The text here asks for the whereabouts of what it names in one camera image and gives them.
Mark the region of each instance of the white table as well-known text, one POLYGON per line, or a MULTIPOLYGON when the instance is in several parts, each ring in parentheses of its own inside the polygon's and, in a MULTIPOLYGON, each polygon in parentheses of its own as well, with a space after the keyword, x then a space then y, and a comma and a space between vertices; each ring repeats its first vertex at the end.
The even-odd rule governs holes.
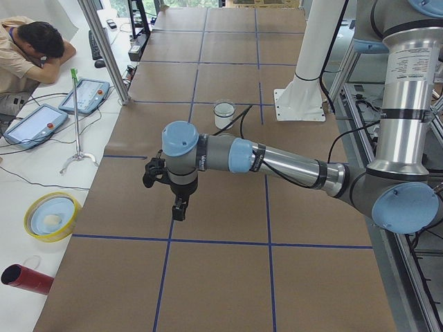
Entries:
MULTIPOLYGON (((126 23, 128 21, 128 19, 117 19, 118 29, 113 32, 108 29, 109 41, 122 74, 128 64, 135 65, 130 62, 127 54, 130 48, 129 33, 125 32, 130 30, 130 24, 126 23)), ((68 93, 72 89, 71 68, 77 68, 79 79, 84 77, 104 80, 113 86, 106 68, 94 67, 89 48, 88 30, 88 27, 79 29, 71 40, 71 43, 77 48, 77 54, 62 66, 57 83, 39 86, 33 97, 49 93, 68 93)), ((121 108, 117 92, 114 89, 111 90, 112 94, 100 107, 101 119, 80 136, 82 150, 93 154, 98 163, 102 159, 103 150, 121 108)), ((40 104, 47 103, 57 107, 62 99, 63 96, 42 98, 37 101, 40 104)), ((21 110, 19 116, 27 116, 36 108, 37 104, 29 102, 21 110)), ((80 131, 99 117, 100 113, 96 111, 80 121, 80 131)), ((72 123, 73 115, 70 115, 64 126, 72 123)), ((61 141, 75 141, 74 125, 54 135, 53 138, 61 141)), ((0 147, 0 156, 3 158, 0 166, 20 174, 31 182, 90 188, 97 172, 97 167, 91 160, 84 159, 71 163, 65 175, 59 173, 64 162, 76 153, 75 143, 62 144, 50 140, 30 151, 2 156, 1 154, 19 151, 17 147, 4 147, 7 144, 4 138, 0 140, 0 146, 2 146, 0 147)), ((0 169, 0 188, 0 272, 3 272, 9 265, 24 264, 29 257, 38 256, 41 261, 36 270, 55 276, 70 237, 55 243, 36 240, 24 230, 24 215, 34 201, 50 192, 66 192, 83 204, 88 190, 30 185, 16 176, 7 174, 2 169, 0 169)), ((0 284, 0 330, 8 332, 32 331, 45 300, 45 295, 0 284)))

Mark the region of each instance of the table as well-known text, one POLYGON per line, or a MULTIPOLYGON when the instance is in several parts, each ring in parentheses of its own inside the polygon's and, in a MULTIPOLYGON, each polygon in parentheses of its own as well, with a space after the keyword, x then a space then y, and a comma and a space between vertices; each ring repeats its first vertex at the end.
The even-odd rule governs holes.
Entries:
MULTIPOLYGON (((123 74, 128 64, 135 65, 130 62, 127 55, 130 48, 128 33, 130 24, 128 24, 129 19, 116 19, 115 21, 118 29, 107 30, 119 70, 123 74)), ((41 84, 33 93, 34 98, 50 93, 68 93, 72 89, 71 68, 77 68, 79 79, 85 77, 104 80, 112 85, 106 68, 94 67, 88 43, 88 31, 87 27, 83 27, 76 32, 71 43, 76 47, 77 54, 61 67, 59 80, 52 85, 41 84)), ((59 95, 38 98, 37 101, 57 107, 63 97, 63 95, 59 95)), ((36 103, 29 102, 21 110, 19 116, 27 116, 36 108, 36 103)), ((100 107, 100 112, 96 111, 80 121, 80 131, 87 125, 91 125, 80 136, 82 149, 94 154, 99 163, 120 108, 118 94, 111 88, 111 93, 107 101, 100 107)), ((71 124, 73 124, 73 115, 69 116, 64 127, 71 124)), ((64 131, 55 134, 53 139, 64 142, 75 141, 74 126, 71 125, 64 131)), ((0 225, 2 226, 0 269, 3 271, 9 265, 23 264, 29 257, 38 256, 41 258, 41 262, 36 269, 41 273, 55 276, 70 237, 55 243, 40 242, 25 232, 24 215, 34 201, 50 192, 66 192, 83 204, 98 168, 86 159, 71 163, 65 175, 59 174, 66 159, 75 154, 74 142, 63 144, 49 140, 30 151, 20 151, 17 147, 5 147, 6 145, 8 145, 7 142, 2 138, 0 140, 0 156, 2 156, 3 162, 0 163, 0 166, 5 169, 35 183, 85 188, 85 190, 73 190, 30 185, 0 169, 0 225)), ((0 285, 0 329, 9 332, 32 331, 45 301, 46 296, 44 295, 0 285)))
MULTIPOLYGON (((298 10, 159 13, 35 332, 396 331, 364 218, 344 202, 208 170, 178 222, 170 188, 142 184, 164 126, 214 133, 219 99, 253 105, 246 138, 324 160, 332 114, 275 118, 304 30, 298 10)), ((345 160, 341 144, 332 158, 345 160)))

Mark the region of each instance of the keyboard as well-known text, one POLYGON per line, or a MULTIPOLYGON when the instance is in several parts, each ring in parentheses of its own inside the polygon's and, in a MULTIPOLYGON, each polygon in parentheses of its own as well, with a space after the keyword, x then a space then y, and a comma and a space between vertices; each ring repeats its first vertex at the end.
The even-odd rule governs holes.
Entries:
POLYGON ((92 31, 89 31, 89 45, 91 47, 92 60, 101 59, 102 55, 100 54, 97 42, 92 35, 92 31))

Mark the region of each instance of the black hair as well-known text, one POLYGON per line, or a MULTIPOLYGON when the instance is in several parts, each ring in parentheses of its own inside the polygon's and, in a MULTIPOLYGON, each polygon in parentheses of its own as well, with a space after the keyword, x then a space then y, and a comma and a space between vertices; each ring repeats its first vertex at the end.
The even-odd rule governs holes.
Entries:
POLYGON ((37 52, 48 57, 62 57, 64 42, 56 28, 47 22, 36 21, 19 26, 18 35, 28 42, 37 52))

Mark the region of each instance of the label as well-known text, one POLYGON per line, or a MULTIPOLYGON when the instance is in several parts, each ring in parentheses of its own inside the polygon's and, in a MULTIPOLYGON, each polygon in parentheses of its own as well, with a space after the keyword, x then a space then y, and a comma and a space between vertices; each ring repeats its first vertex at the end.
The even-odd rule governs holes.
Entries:
POLYGON ((433 82, 433 71, 429 70, 432 48, 413 48, 389 54, 386 84, 405 81, 433 82))

